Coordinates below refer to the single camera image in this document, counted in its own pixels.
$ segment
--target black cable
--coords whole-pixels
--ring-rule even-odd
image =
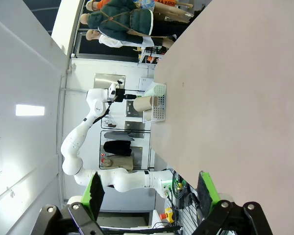
[[[157,222],[153,225],[152,228],[154,228],[156,226],[156,224],[167,224],[167,225],[171,225],[169,222]]]
[[[106,109],[106,112],[104,112],[104,114],[103,114],[102,116],[100,116],[100,117],[98,117],[98,118],[95,119],[95,121],[93,122],[93,124],[95,124],[95,123],[98,122],[99,120],[103,119],[104,116],[106,116],[106,115],[109,113],[111,104],[109,104],[108,108]]]
[[[172,211],[173,211],[173,217],[174,217],[173,225],[177,225],[177,221],[176,221],[176,213],[175,213],[175,207],[174,207],[173,201],[171,200],[171,198],[170,198],[169,196],[168,196],[167,198],[168,198],[168,200],[169,200],[170,203],[171,203],[171,207],[172,207]]]
[[[191,214],[191,209],[190,209],[190,207],[188,207],[188,212],[189,212],[189,214],[190,214],[190,217],[191,217],[191,219],[192,219],[192,222],[194,223],[195,227],[197,228],[197,227],[198,227],[198,224],[195,223],[195,220],[194,220],[194,218],[193,218],[193,216],[192,216],[192,214]]]
[[[196,197],[196,195],[191,192],[189,195],[191,195],[192,201],[194,202],[195,205],[195,209],[196,209],[196,220],[197,220],[197,224],[200,224],[203,215],[201,213],[201,206],[200,206],[200,202],[198,200],[198,198]]]
[[[173,194],[174,194],[174,197],[176,198],[176,199],[181,199],[182,197],[183,197],[183,195],[184,195],[184,193],[185,193],[185,191],[186,191],[186,186],[183,186],[183,189],[182,189],[182,191],[180,192],[180,193],[177,193],[176,191],[175,191],[175,186],[176,187],[179,187],[179,185],[178,185],[178,180],[176,179],[176,177],[175,177],[175,170],[173,170],[172,171],[172,169],[170,169],[169,168],[169,170],[171,171],[171,173],[172,173],[172,190],[173,190]]]
[[[106,235],[117,235],[117,234],[155,234],[155,233],[163,233],[163,232],[174,232],[180,230],[181,226],[170,226],[165,228],[158,228],[158,229],[141,229],[141,230],[115,230],[115,229],[108,229],[103,230]]]
[[[171,188],[169,188],[169,190],[170,190]],[[173,195],[172,195],[172,190],[170,190],[170,192],[171,192],[171,198],[172,198],[172,200],[173,200]]]

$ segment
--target paper cup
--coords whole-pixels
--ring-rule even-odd
[[[158,97],[154,97],[153,106],[158,106]],[[137,112],[152,109],[152,96],[138,97],[133,102],[133,107]]]

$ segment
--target mannequin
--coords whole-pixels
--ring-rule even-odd
[[[104,7],[110,0],[101,0],[99,2],[96,2],[94,0],[90,0],[86,3],[86,9],[89,11],[98,11],[102,7]],[[163,3],[158,2],[158,0],[137,0],[134,1],[138,9],[149,9],[153,11],[154,13],[160,13],[163,14],[164,16],[167,16],[171,18],[172,20],[180,21],[180,22],[185,22],[187,23],[186,20],[182,18],[182,16],[187,16],[187,17],[193,17],[194,15],[184,11],[182,9],[170,6],[170,5],[165,5]]]
[[[139,44],[143,43],[143,36],[179,37],[188,27],[187,23],[158,21],[152,11],[137,10],[132,0],[111,0],[101,11],[82,14],[80,22],[109,38]]]
[[[120,48],[123,46],[127,47],[154,47],[154,46],[164,46],[166,48],[170,48],[173,45],[173,41],[168,38],[151,38],[151,37],[143,37],[143,43],[129,43],[124,41],[119,41],[113,38],[109,38],[105,35],[102,35],[100,32],[96,30],[88,30],[86,33],[86,39],[90,40],[99,40],[99,43],[105,44],[108,47],[116,47]]]

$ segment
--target white container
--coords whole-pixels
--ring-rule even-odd
[[[151,111],[143,111],[143,123],[166,120],[166,92],[167,86],[159,83],[152,83],[145,92],[145,95],[152,96],[152,107]]]

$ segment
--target orange jacket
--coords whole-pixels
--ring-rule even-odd
[[[97,8],[102,9],[110,0],[101,0],[97,3]],[[175,0],[154,0],[159,3],[168,5],[168,6],[175,6]]]

